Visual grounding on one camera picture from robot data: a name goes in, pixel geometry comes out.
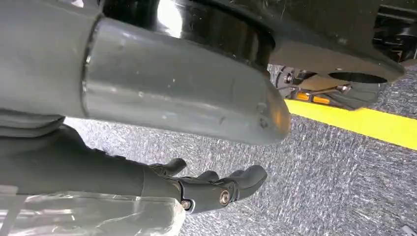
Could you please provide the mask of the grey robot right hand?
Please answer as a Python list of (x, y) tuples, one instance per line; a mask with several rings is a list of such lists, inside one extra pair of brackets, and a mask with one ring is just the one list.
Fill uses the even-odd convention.
[(225, 178), (177, 177), (180, 159), (145, 165), (85, 145), (63, 123), (90, 118), (270, 145), (288, 108), (266, 67), (104, 15), (103, 4), (0, 3), (0, 184), (17, 195), (61, 192), (167, 197), (197, 213), (257, 192), (258, 165)]

